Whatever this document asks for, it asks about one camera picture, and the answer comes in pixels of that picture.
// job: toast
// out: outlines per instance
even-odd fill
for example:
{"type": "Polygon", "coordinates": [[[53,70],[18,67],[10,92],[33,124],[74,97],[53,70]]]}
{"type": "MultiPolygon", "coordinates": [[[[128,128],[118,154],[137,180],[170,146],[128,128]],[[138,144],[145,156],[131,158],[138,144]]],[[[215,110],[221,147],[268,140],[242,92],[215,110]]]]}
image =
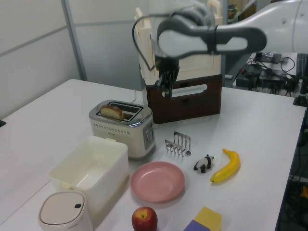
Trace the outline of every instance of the toast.
{"type": "Polygon", "coordinates": [[[102,116],[119,119],[122,120],[125,118],[122,110],[116,106],[112,105],[103,105],[100,109],[100,113],[102,116]]]}

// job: dark brown wooden box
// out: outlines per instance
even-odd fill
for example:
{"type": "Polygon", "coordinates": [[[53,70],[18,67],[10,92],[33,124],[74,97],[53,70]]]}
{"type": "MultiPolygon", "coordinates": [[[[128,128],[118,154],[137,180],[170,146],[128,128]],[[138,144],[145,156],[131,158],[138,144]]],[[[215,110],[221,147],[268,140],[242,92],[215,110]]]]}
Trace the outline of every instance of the dark brown wooden box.
{"type": "Polygon", "coordinates": [[[153,111],[156,124],[215,115],[220,113],[222,75],[200,77],[177,81],[174,89],[206,84],[202,93],[175,98],[165,98],[155,85],[146,86],[142,82],[143,101],[153,111]]]}

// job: apple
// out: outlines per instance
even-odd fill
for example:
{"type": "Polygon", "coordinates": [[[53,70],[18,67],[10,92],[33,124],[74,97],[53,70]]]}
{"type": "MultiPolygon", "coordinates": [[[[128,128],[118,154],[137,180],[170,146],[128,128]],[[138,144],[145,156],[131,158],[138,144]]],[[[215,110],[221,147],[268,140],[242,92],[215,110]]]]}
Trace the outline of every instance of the apple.
{"type": "Polygon", "coordinates": [[[131,223],[135,231],[156,231],[157,214],[150,207],[137,208],[131,217],[131,223]]]}

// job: banana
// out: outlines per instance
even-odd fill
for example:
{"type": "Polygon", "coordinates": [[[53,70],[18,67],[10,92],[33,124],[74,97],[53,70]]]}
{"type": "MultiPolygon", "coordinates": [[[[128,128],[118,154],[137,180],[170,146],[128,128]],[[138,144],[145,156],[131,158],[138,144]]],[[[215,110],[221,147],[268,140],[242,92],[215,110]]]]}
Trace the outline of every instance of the banana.
{"type": "Polygon", "coordinates": [[[227,179],[235,173],[241,165],[240,156],[237,152],[229,151],[227,149],[222,149],[222,151],[229,157],[230,162],[212,175],[210,181],[213,183],[219,183],[227,179]]]}

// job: plate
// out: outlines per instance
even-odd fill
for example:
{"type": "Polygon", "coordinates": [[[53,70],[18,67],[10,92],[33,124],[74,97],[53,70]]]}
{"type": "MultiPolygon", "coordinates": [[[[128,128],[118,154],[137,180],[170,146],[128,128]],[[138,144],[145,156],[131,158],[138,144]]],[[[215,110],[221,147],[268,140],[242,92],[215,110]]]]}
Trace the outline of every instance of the plate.
{"type": "Polygon", "coordinates": [[[141,199],[161,203],[172,200],[184,188],[181,169],[168,162],[151,162],[138,168],[130,180],[132,191],[141,199]]]}

